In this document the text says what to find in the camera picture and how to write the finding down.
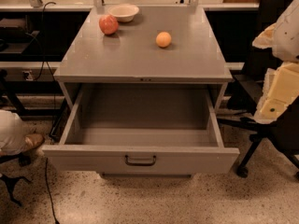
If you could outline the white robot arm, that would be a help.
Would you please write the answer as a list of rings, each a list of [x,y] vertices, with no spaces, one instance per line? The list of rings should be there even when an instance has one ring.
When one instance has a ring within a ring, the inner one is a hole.
[[[252,45],[270,48],[273,56],[282,61],[279,68],[267,69],[263,95],[254,114],[256,121],[268,124],[277,120],[299,96],[299,0],[293,0]]]

